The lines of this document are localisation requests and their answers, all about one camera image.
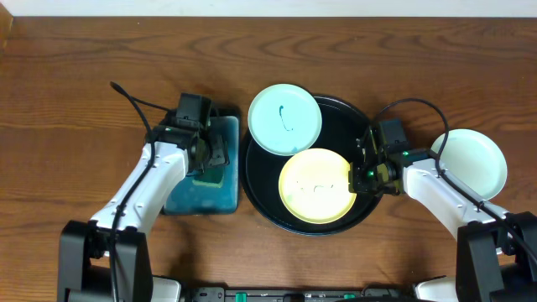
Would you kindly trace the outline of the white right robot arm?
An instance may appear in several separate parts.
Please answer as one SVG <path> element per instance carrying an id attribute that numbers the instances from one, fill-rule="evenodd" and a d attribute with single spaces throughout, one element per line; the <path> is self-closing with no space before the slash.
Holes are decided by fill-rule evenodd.
<path id="1" fill-rule="evenodd" d="M 418 301 L 534 301 L 536 216 L 484 200 L 449 173 L 436 153 L 407 143 L 358 141 L 349 189 L 373 196 L 405 194 L 456 239 L 456 275 L 414 286 Z"/>

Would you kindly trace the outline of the mint plate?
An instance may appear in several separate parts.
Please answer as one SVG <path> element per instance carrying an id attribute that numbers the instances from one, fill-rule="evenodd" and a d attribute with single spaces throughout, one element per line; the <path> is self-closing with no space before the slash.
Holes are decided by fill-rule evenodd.
<path id="1" fill-rule="evenodd" d="M 260 91 L 248 109 L 248 130 L 265 151 L 292 156 L 310 148 L 322 128 L 320 106 L 305 89 L 276 84 Z"/>
<path id="2" fill-rule="evenodd" d="M 498 195 L 507 181 L 508 166 L 501 149 L 492 139 L 471 129 L 449 132 L 441 161 L 486 200 Z"/>

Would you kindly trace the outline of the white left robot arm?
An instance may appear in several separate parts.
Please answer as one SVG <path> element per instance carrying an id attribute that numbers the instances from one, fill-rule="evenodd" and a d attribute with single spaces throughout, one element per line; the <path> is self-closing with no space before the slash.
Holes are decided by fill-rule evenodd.
<path id="1" fill-rule="evenodd" d="M 180 282 L 153 274 L 148 237 L 159 214 L 231 214 L 238 206 L 240 119 L 186 117 L 154 127 L 132 173 L 87 222 L 60 234 L 59 301 L 178 301 Z"/>

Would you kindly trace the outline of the black tub of soapy water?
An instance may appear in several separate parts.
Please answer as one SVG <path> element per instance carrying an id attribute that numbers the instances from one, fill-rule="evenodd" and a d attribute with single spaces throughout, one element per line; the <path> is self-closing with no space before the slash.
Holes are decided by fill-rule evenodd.
<path id="1" fill-rule="evenodd" d="M 165 215 L 232 214 L 238 206 L 238 155 L 240 138 L 240 114 L 238 111 L 214 109 L 211 111 L 212 133 L 223 136 L 227 143 L 230 164 L 223 166 L 224 179 L 221 188 L 197 186 L 192 183 L 194 173 L 182 180 L 164 203 Z"/>

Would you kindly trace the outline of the yellow plate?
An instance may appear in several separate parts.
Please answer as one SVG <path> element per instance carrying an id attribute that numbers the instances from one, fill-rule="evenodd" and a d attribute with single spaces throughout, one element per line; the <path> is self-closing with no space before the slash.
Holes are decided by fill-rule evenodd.
<path id="1" fill-rule="evenodd" d="M 357 195 L 348 189 L 350 164 L 325 148 L 310 148 L 292 156 L 279 175 L 284 207 L 301 221 L 320 225 L 343 218 Z"/>

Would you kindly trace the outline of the mint plate top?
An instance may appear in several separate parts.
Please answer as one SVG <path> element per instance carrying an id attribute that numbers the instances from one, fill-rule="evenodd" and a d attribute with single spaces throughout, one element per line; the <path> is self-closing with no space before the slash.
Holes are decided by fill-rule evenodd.
<path id="1" fill-rule="evenodd" d="M 248 130 L 265 151 L 292 156 L 310 148 L 322 128 L 320 106 L 305 89 L 276 84 L 260 91 L 248 109 Z"/>

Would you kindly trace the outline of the green yellow scrub sponge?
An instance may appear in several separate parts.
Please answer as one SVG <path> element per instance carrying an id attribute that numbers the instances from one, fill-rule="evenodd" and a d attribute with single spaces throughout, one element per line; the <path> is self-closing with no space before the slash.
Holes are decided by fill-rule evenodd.
<path id="1" fill-rule="evenodd" d="M 206 169 L 203 174 L 198 174 L 192 180 L 197 186 L 206 186 L 211 188 L 221 188 L 223 186 L 224 168 L 213 167 Z"/>

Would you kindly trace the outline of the mint plate bottom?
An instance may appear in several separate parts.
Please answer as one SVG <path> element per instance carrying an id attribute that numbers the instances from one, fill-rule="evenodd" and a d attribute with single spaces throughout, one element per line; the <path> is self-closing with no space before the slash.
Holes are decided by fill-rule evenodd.
<path id="1" fill-rule="evenodd" d="M 507 181 L 508 166 L 501 149 L 492 139 L 471 129 L 449 132 L 441 161 L 486 200 L 498 195 Z"/>

